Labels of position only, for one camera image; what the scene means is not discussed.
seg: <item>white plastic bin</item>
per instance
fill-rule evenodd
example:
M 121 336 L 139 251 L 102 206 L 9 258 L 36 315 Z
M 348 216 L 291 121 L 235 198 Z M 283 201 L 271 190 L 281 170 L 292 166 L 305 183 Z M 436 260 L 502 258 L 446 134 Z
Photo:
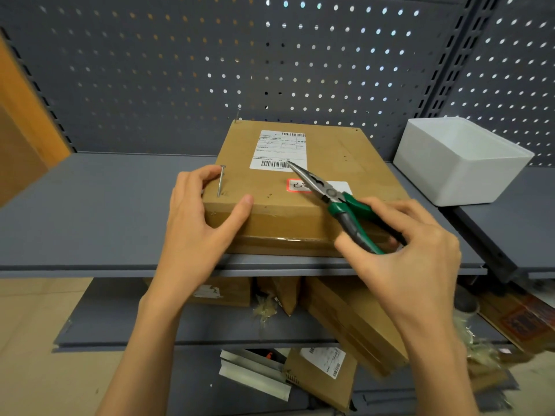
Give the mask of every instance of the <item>white plastic bin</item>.
M 415 118 L 393 164 L 436 206 L 460 206 L 495 201 L 533 156 L 464 118 Z

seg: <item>person's right hand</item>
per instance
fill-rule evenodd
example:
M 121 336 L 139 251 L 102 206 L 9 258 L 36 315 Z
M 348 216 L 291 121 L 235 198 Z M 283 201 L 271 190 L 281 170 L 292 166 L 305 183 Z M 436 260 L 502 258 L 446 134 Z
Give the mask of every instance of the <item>person's right hand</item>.
M 399 331 L 426 324 L 452 327 L 454 289 L 461 251 L 457 237 L 443 229 L 416 200 L 384 203 L 370 197 L 376 214 L 398 230 L 407 245 L 385 255 L 374 255 L 343 232 L 335 247 L 357 272 Z

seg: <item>beige floor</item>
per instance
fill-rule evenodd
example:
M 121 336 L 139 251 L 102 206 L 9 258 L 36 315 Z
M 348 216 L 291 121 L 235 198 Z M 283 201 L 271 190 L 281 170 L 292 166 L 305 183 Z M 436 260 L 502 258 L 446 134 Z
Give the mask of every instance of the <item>beige floor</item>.
M 52 342 L 90 279 L 0 279 L 0 415 L 92 415 L 119 352 L 52 354 Z M 514 410 L 497 415 L 555 415 L 555 353 L 513 374 Z

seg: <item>green plier handle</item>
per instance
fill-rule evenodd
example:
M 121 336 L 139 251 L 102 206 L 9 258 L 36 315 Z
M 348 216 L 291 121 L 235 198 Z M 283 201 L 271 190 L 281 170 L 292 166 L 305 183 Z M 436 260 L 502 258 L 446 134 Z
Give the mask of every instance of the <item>green plier handle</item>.
M 363 250 L 374 253 L 384 254 L 384 252 L 366 235 L 357 218 L 364 219 L 385 230 L 400 244 L 406 245 L 407 241 L 403 235 L 385 223 L 370 206 L 359 202 L 348 192 L 344 192 L 345 203 L 330 202 L 329 213 L 341 224 L 343 230 L 351 237 L 355 243 Z

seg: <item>perforated metal panel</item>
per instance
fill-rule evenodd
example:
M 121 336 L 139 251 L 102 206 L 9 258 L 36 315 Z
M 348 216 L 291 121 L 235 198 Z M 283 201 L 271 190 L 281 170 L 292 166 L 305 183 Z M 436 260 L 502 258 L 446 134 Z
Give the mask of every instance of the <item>perforated metal panel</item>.
M 555 166 L 554 18 L 555 0 L 500 0 L 434 116 L 468 118 L 534 152 L 529 166 Z
M 466 0 L 8 0 L 79 151 L 216 155 L 230 120 L 362 127 L 392 159 Z

